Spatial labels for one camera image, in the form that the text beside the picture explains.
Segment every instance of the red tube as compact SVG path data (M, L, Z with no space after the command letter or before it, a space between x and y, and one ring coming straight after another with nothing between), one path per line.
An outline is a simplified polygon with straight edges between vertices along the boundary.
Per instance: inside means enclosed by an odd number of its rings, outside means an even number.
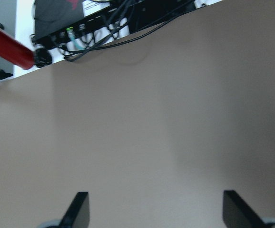
M33 52L0 29L0 56L22 69L34 65Z

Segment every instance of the red cylinder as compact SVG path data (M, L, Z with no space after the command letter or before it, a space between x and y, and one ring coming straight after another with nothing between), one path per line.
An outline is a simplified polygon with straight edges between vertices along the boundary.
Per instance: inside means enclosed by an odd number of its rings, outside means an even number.
M33 52L1 29L0 56L25 70L34 65Z

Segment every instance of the gray floor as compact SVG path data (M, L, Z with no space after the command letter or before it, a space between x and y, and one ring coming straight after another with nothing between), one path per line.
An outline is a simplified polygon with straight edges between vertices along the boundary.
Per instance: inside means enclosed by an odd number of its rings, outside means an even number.
M0 23L5 27L5 31L11 36L15 36L16 24L16 0L0 0ZM13 64L0 57L0 68L5 72L13 73Z

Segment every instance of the red logo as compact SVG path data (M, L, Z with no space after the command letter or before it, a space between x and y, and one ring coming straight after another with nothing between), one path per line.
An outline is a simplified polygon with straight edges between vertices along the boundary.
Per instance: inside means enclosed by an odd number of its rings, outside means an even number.
M72 3L72 10L75 10L79 0L67 0L67 1Z

